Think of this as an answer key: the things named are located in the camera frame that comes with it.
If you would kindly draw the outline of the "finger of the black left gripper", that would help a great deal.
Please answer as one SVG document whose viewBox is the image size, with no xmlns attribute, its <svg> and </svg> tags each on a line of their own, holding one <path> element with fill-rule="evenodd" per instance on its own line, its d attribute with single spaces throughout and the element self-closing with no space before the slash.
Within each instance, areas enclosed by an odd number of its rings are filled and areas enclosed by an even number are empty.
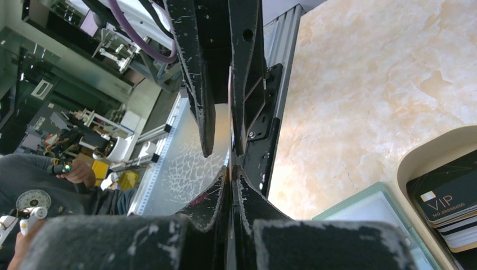
<svg viewBox="0 0 477 270">
<path fill-rule="evenodd" d="M 237 156 L 245 153 L 251 127 L 265 106 L 262 1 L 228 1 L 231 33 L 229 105 Z"/>
<path fill-rule="evenodd" d="M 199 41 L 199 27 L 194 1 L 164 1 L 173 25 L 179 59 L 186 81 L 190 109 L 199 129 L 204 157 L 213 152 L 215 108 L 208 71 Z"/>
</svg>

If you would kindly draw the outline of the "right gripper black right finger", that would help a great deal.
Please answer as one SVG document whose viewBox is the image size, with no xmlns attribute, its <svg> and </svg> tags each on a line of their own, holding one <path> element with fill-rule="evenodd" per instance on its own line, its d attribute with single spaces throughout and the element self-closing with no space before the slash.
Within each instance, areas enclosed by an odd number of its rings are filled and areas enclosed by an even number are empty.
<svg viewBox="0 0 477 270">
<path fill-rule="evenodd" d="M 232 169 L 237 269 L 415 269 L 403 235 L 384 222 L 293 220 Z"/>
</svg>

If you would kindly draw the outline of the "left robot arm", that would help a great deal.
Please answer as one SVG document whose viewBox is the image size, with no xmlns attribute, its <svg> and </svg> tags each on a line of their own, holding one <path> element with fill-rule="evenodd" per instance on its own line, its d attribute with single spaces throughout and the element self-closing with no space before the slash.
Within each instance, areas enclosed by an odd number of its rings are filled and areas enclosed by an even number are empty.
<svg viewBox="0 0 477 270">
<path fill-rule="evenodd" d="M 228 104 L 237 156 L 265 106 L 261 1 L 87 1 L 163 63 L 178 61 L 204 156 L 213 152 L 215 106 Z"/>
</svg>

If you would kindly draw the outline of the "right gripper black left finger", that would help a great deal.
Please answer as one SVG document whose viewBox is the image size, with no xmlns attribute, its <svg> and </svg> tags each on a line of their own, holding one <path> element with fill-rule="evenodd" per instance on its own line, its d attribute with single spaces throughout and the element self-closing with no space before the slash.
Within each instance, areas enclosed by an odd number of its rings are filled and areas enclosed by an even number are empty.
<svg viewBox="0 0 477 270">
<path fill-rule="evenodd" d="M 169 216 L 77 215 L 51 218 L 21 269 L 224 269 L 228 168 Z"/>
</svg>

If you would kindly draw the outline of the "green card holder wallet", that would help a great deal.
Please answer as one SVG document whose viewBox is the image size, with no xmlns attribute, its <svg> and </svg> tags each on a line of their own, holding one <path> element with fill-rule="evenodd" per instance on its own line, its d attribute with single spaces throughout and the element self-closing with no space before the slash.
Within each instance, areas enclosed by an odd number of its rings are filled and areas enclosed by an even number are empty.
<svg viewBox="0 0 477 270">
<path fill-rule="evenodd" d="M 337 203 L 313 219 L 389 223 L 403 233 L 417 269 L 440 269 L 402 208 L 382 182 Z"/>
</svg>

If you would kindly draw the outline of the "beige oval tray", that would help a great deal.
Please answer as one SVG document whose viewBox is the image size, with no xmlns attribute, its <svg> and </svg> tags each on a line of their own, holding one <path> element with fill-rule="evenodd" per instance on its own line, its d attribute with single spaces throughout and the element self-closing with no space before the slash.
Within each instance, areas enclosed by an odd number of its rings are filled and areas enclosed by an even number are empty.
<svg viewBox="0 0 477 270">
<path fill-rule="evenodd" d="M 447 131 L 400 161 L 399 198 L 441 269 L 476 269 L 476 126 Z"/>
</svg>

